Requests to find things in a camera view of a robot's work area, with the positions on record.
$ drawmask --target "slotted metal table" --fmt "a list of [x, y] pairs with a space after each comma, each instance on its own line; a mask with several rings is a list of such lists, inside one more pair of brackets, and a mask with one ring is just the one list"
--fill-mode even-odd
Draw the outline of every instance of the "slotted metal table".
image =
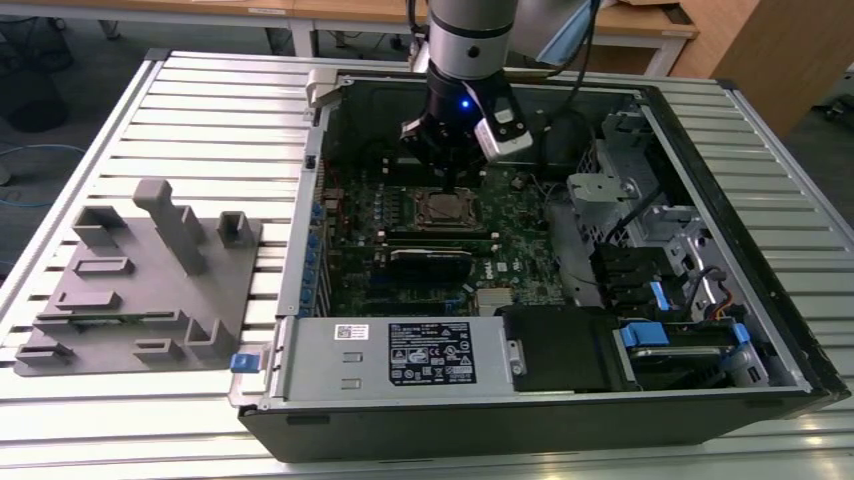
[[[854, 399], [673, 448], [288, 465], [242, 429], [228, 371], [21, 378], [27, 338], [77, 241], [82, 205], [130, 202], [141, 177], [172, 182], [198, 217], [264, 221], [241, 341], [268, 342], [308, 120], [308, 71], [404, 64], [172, 52], [146, 60], [0, 290], [0, 478], [757, 478], [854, 471]], [[737, 91], [705, 80], [589, 75], [661, 90], [827, 354], [854, 388], [854, 235]], [[261, 375], [241, 379], [260, 393]]]

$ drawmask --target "power supply label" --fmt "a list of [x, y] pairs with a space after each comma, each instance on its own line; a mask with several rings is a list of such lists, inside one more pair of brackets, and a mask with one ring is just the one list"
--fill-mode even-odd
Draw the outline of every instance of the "power supply label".
[[468, 322], [388, 324], [388, 380], [396, 386], [477, 383]]

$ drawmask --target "motherboard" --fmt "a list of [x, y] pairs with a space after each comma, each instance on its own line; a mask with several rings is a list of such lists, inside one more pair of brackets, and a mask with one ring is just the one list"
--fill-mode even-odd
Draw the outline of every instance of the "motherboard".
[[345, 183], [326, 176], [332, 316], [476, 316], [564, 303], [529, 174], [487, 168], [448, 192], [381, 172], [349, 172]]

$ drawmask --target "barcode sticker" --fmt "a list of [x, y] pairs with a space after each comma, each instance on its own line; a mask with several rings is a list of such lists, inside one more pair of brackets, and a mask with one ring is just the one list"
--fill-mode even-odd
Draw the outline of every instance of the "barcode sticker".
[[285, 11], [278, 8], [249, 8], [249, 13], [260, 13], [261, 15], [285, 15]]
[[366, 340], [368, 325], [334, 325], [334, 340]]

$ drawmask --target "table leg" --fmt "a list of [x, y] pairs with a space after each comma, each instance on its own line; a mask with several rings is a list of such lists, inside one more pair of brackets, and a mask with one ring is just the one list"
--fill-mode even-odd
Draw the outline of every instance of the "table leg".
[[101, 26], [104, 37], [106, 40], [117, 40], [121, 37], [118, 33], [118, 22], [113, 20], [98, 20], [97, 24]]
[[266, 43], [269, 44], [269, 52], [277, 56], [288, 55], [286, 46], [286, 29], [284, 28], [265, 28]]
[[667, 38], [664, 40], [660, 48], [655, 50], [655, 55], [652, 56], [649, 65], [643, 73], [644, 76], [665, 77], [669, 75], [669, 70], [676, 63], [676, 59], [679, 58], [685, 42], [687, 40], [679, 37]]
[[317, 49], [313, 39], [316, 38], [313, 22], [308, 19], [292, 18], [290, 32], [293, 32], [293, 49], [297, 57], [316, 57]]
[[334, 48], [344, 48], [346, 46], [344, 32], [341, 32], [340, 30], [334, 30], [332, 32], [332, 35], [334, 35]]

